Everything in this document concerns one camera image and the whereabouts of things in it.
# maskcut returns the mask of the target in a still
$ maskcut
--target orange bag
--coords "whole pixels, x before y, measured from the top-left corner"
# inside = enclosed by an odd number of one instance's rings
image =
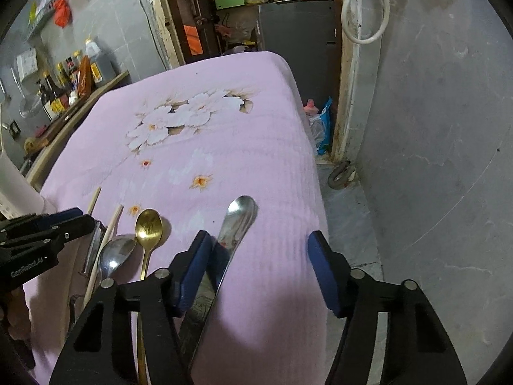
[[[66,0],[55,0],[53,2],[53,8],[55,8],[55,16],[53,21],[57,26],[65,28],[71,20],[71,9],[69,8]]]
[[[89,97],[91,95],[91,85],[92,85],[92,76],[91,76],[91,62],[89,60],[89,56],[84,56],[82,62],[80,62],[79,68],[79,85],[78,91],[80,98]]]

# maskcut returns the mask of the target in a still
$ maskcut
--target metal screw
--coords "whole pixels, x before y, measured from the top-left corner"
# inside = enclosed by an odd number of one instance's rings
[[[104,279],[104,280],[100,283],[100,286],[101,286],[103,289],[110,288],[110,287],[112,287],[112,285],[114,285],[114,279],[111,279],[111,278]]]
[[[361,269],[353,269],[350,275],[352,278],[362,279],[363,277],[365,277],[365,272],[363,272]]]
[[[169,270],[167,270],[165,268],[159,269],[157,272],[155,272],[155,276],[158,279],[167,278],[169,276]]]
[[[417,284],[416,284],[416,282],[415,282],[415,281],[412,281],[412,280],[410,280],[410,279],[408,279],[407,281],[404,281],[404,286],[405,286],[407,289],[411,290],[411,291],[415,291],[415,290],[416,290],[416,288],[417,288]]]

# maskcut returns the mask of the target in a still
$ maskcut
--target marble floor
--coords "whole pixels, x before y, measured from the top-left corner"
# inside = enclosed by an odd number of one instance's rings
[[[351,267],[357,267],[376,280],[383,280],[378,244],[370,219],[369,206],[358,181],[349,187],[336,191],[328,187],[328,176],[332,165],[317,165],[321,194],[328,219],[329,244],[335,252],[343,253]],[[328,315],[326,341],[326,374],[332,366],[333,358],[344,329],[343,319]],[[386,314],[378,319],[376,347],[368,385],[379,383],[386,340]]]

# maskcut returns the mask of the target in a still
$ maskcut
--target gold spoon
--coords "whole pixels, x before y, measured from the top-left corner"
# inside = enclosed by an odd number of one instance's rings
[[[152,209],[144,210],[135,222],[135,235],[139,244],[144,249],[143,267],[140,271],[140,279],[144,280],[148,273],[148,264],[150,256],[160,245],[159,242],[163,233],[162,219],[160,215]],[[143,324],[140,316],[137,316],[137,368],[139,372],[139,384],[147,385],[148,377],[146,375],[146,358],[143,344]]]

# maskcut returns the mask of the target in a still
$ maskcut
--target black wire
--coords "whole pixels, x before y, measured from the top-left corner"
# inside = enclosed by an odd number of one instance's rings
[[[165,70],[167,70],[166,63],[164,62],[164,59],[163,59],[163,57],[162,57],[162,55],[160,53],[160,50],[158,49],[157,40],[155,39],[155,35],[153,34],[153,30],[151,29],[150,18],[148,17],[148,13],[144,9],[143,1],[139,0],[139,4],[140,4],[140,8],[143,9],[144,15],[146,16],[146,21],[148,22],[148,28],[150,29],[151,39],[153,40],[153,44],[155,45],[155,50],[157,51],[158,57],[160,58],[160,60],[162,62],[162,66],[164,67]]]

